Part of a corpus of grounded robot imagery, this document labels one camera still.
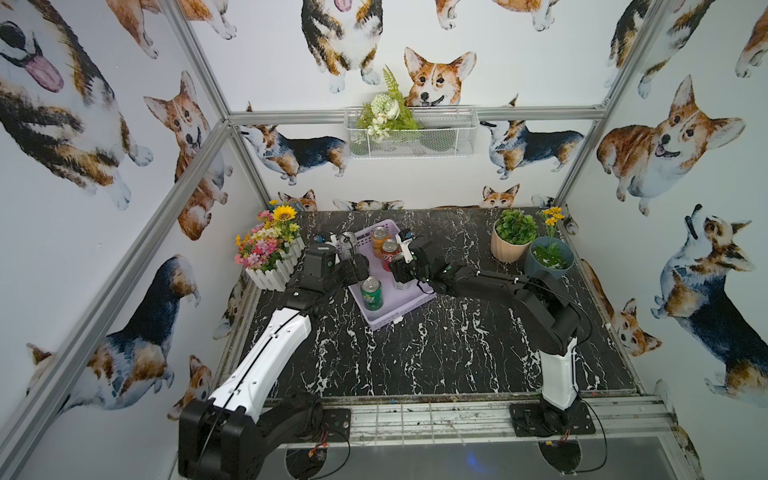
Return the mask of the orange soda can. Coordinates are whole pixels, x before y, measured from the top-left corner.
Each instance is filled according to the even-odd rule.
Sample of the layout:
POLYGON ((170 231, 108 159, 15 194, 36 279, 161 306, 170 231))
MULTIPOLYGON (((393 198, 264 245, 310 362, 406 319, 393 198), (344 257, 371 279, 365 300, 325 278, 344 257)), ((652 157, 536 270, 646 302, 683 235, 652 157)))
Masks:
POLYGON ((390 239, 390 233, 384 226, 377 226, 371 231, 371 244, 376 258, 382 255, 382 246, 390 239))

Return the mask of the tall white energy can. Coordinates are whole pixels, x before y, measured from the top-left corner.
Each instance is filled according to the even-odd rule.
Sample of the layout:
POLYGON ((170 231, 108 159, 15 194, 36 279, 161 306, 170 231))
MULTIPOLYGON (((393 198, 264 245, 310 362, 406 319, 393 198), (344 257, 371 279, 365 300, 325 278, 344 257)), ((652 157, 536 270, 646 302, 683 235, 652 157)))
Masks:
POLYGON ((342 261, 352 259, 358 254, 357 238, 352 232, 339 234, 337 236, 337 244, 338 256, 342 261))

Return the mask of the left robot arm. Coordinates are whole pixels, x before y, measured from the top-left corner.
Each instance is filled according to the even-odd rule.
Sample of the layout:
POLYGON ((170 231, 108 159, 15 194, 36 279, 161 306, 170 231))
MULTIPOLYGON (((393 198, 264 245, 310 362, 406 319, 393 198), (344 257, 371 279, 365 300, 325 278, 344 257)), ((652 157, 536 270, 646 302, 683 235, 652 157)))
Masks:
POLYGON ((366 279, 369 261, 354 253, 341 259, 327 243, 309 246, 303 267, 290 280, 279 306, 240 365, 206 400, 193 400, 179 418, 177 468, 186 479, 254 479, 278 447, 312 437, 322 407, 299 393, 264 407, 268 394, 312 322, 335 294, 366 279))

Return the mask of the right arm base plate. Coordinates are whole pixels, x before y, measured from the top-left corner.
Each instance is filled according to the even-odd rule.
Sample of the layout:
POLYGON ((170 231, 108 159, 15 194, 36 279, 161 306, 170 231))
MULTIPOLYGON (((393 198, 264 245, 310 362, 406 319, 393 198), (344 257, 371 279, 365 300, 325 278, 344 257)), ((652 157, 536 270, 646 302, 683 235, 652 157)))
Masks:
POLYGON ((593 435, 594 419, 587 404, 580 399, 566 410, 559 410, 544 399, 538 403, 513 403, 509 405, 512 427, 518 437, 563 437, 569 435, 593 435))

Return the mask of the lilac perforated plastic basket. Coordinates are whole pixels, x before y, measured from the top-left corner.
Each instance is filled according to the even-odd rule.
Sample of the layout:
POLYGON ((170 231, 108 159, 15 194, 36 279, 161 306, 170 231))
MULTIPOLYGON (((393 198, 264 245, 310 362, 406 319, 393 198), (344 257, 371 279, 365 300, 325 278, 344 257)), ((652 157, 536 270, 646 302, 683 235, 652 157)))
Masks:
POLYGON ((401 229, 393 220, 385 219, 355 233, 358 252, 368 259, 369 275, 380 282, 383 306, 375 311, 368 310, 362 296, 362 283, 358 282, 348 287, 372 331, 380 330, 392 322, 401 320, 407 313, 435 298, 434 294, 426 292, 425 287, 420 288, 415 280, 406 284, 397 283, 392 273, 383 267, 382 261, 374 255, 372 244, 372 232, 377 227, 385 228, 392 239, 397 237, 401 229))

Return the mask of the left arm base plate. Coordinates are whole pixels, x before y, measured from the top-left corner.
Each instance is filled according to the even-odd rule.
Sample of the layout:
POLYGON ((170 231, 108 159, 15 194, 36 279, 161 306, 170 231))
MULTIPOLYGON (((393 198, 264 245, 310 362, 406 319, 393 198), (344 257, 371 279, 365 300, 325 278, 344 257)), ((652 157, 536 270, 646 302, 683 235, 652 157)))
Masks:
POLYGON ((351 410, 316 407, 291 412, 267 434, 274 445, 282 444, 345 444, 350 437, 351 410))

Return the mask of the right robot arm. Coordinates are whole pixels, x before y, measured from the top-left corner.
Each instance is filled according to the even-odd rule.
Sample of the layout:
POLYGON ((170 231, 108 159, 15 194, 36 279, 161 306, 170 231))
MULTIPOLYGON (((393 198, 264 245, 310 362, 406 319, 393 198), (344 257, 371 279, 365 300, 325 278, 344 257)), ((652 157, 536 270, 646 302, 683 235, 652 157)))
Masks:
POLYGON ((557 279, 546 272, 509 275, 450 263, 425 237, 400 246, 401 253, 389 263, 397 282, 424 283, 438 295, 511 309, 522 322, 529 345, 539 352, 544 403, 561 412, 574 405, 578 396, 574 357, 583 315, 557 279))

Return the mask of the red cola can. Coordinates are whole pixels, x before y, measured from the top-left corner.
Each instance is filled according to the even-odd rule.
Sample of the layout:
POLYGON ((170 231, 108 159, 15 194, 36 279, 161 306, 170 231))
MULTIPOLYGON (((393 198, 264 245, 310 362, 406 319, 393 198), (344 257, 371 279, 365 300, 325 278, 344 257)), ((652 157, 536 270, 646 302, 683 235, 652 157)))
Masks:
POLYGON ((381 261, 383 268, 386 271, 390 271, 390 264, 395 257, 400 253, 400 245, 396 240, 387 239, 381 245, 381 261))

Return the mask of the green soda can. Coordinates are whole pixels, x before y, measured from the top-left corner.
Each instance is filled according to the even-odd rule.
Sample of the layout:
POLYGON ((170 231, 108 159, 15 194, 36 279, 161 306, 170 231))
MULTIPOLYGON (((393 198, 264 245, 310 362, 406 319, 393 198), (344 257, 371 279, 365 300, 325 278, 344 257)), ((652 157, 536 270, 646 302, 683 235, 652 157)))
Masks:
POLYGON ((366 310, 377 311, 383 307, 383 291, 381 282, 374 276, 369 276, 360 283, 361 298, 366 310))

